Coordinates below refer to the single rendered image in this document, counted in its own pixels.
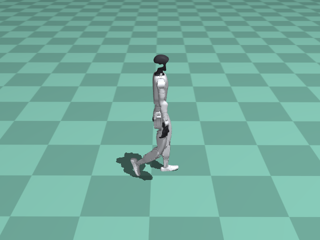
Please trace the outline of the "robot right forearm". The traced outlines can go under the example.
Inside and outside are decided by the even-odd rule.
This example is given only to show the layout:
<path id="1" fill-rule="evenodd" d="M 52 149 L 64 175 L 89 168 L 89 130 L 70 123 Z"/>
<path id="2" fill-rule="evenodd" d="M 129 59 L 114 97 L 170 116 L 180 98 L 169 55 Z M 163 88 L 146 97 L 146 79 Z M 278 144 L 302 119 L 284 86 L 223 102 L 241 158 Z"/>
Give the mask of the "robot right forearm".
<path id="1" fill-rule="evenodd" d="M 160 113 L 161 113 L 161 120 L 162 120 L 162 124 L 165 123 L 165 127 L 169 125 L 169 122 L 168 122 L 168 104 L 167 102 L 163 102 L 161 104 L 161 110 L 160 110 Z"/>

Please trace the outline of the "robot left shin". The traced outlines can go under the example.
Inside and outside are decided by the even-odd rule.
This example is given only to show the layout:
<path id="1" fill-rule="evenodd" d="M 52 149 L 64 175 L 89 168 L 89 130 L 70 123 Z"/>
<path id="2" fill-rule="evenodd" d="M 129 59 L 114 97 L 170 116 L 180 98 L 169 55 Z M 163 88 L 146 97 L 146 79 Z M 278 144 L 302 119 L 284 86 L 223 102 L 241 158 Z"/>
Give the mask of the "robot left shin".
<path id="1" fill-rule="evenodd" d="M 165 147 L 163 153 L 161 154 L 161 156 L 163 157 L 164 168 L 168 167 L 169 157 L 170 157 L 170 147 L 171 147 L 171 141 L 169 142 L 168 146 Z"/>

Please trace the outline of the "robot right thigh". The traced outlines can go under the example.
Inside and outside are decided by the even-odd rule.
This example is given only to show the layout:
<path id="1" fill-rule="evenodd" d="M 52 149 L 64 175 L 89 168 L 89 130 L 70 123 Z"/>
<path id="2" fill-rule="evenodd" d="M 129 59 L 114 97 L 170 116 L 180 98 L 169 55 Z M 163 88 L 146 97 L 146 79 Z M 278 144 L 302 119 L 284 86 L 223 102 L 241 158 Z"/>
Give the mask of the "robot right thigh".
<path id="1" fill-rule="evenodd" d="M 166 136 L 164 138 L 159 138 L 162 136 L 162 131 L 163 131 L 161 116 L 157 116 L 155 118 L 155 120 L 153 121 L 153 124 L 154 124 L 155 129 L 159 129 L 159 130 L 157 130 L 157 134 L 156 134 L 157 147 L 155 147 L 153 149 L 157 149 L 158 154 L 160 156 L 166 147 L 168 136 Z M 159 157 L 159 156 L 157 156 L 157 157 Z"/>

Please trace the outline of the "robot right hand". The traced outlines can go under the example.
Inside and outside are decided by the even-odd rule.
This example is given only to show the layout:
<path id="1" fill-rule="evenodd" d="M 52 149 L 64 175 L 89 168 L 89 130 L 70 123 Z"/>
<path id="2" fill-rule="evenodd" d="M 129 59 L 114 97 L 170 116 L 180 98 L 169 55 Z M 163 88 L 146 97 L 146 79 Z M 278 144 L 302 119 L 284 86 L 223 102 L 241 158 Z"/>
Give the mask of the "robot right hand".
<path id="1" fill-rule="evenodd" d="M 163 130 L 162 130 L 161 137 L 159 137 L 160 139 L 166 137 L 168 135 L 168 133 L 169 133 L 169 128 L 168 128 L 169 126 L 165 127 L 165 123 L 164 122 L 162 123 L 162 127 L 163 127 Z"/>

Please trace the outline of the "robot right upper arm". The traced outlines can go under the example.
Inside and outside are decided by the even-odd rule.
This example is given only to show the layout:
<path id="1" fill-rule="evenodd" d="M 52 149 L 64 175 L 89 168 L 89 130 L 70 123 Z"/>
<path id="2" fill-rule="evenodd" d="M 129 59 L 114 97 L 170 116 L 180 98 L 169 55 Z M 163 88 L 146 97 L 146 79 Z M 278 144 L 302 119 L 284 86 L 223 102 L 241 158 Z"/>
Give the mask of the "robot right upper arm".
<path id="1" fill-rule="evenodd" d="M 162 106 L 163 102 L 166 102 L 164 99 L 166 97 L 165 89 L 166 89 L 166 83 L 163 79 L 158 79 L 157 83 L 157 90 L 158 90 L 158 101 L 159 101 L 159 106 Z M 168 104 L 168 103 L 167 103 Z"/>

